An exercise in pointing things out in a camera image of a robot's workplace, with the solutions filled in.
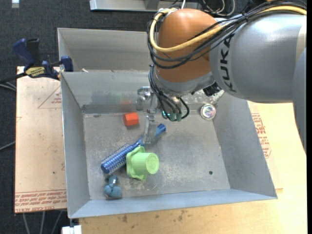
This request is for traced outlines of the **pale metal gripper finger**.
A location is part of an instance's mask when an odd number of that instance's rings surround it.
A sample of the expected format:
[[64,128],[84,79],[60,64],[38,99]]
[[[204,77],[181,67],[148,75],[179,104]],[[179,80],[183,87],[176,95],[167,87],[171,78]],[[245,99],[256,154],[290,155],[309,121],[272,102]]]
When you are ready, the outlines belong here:
[[158,125],[154,122],[149,124],[149,144],[152,144],[156,140],[158,132]]
[[154,122],[152,117],[147,116],[145,120],[145,129],[142,137],[143,144],[149,144],[149,124]]

